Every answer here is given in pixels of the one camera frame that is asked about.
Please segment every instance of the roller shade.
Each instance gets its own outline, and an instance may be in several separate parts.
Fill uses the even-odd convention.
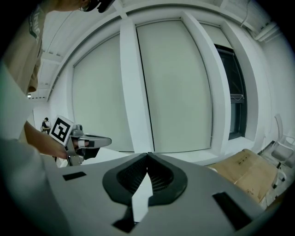
[[[181,21],[137,28],[155,152],[210,147],[212,102],[200,52]]]
[[[75,122],[85,133],[112,139],[106,148],[133,151],[120,66],[120,38],[115,36],[83,58],[74,69]]]
[[[225,37],[224,33],[222,32],[220,28],[207,25],[207,24],[201,24],[201,25],[203,26],[207,34],[210,36],[214,44],[232,49],[230,42],[227,40],[227,38]]]

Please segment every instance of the white pillar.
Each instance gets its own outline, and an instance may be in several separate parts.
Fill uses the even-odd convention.
[[[122,84],[135,153],[153,152],[153,136],[137,33],[131,19],[120,28]]]
[[[262,64],[263,52],[240,27],[225,21],[222,30],[235,49],[236,57],[243,72],[247,92],[247,127],[245,138],[255,141],[252,151],[259,152],[271,127],[271,97],[267,82],[267,68]]]
[[[201,24],[183,12],[183,23],[191,33],[205,64],[213,105],[211,149],[215,155],[225,152],[230,133],[230,89],[224,66],[211,38]]]
[[[74,117],[74,108],[73,108],[73,76],[74,76],[74,67],[72,65],[66,68],[66,107],[68,113],[68,119],[72,122],[75,122]]]

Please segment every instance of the white chair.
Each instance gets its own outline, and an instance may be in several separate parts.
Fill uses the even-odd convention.
[[[288,145],[286,137],[293,139],[294,141],[295,138],[283,134],[283,123],[280,114],[276,114],[275,118],[278,127],[278,140],[271,147],[271,156],[277,159],[281,164],[292,168],[294,163],[291,163],[288,160],[293,156],[294,149],[292,146]]]

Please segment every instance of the window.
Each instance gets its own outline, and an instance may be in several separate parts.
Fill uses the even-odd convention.
[[[215,45],[225,68],[230,88],[231,120],[229,140],[245,136],[247,122],[247,98],[244,78],[234,51]]]

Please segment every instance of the window frame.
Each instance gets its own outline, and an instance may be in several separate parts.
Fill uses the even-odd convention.
[[[230,103],[240,104],[240,105],[239,105],[239,108],[238,106],[236,106],[235,131],[232,133],[229,133],[229,140],[232,140],[238,137],[244,137],[246,133],[246,126],[247,126],[247,92],[246,92],[245,80],[242,74],[242,70],[238,62],[238,59],[234,53],[234,50],[232,50],[231,48],[220,46],[220,45],[215,45],[215,47],[219,53],[220,58],[221,58],[221,53],[229,54],[233,57],[233,61],[235,62],[237,66],[238,76],[240,78],[241,89],[243,93],[242,94],[243,98],[241,99],[237,99],[234,96],[230,95]]]

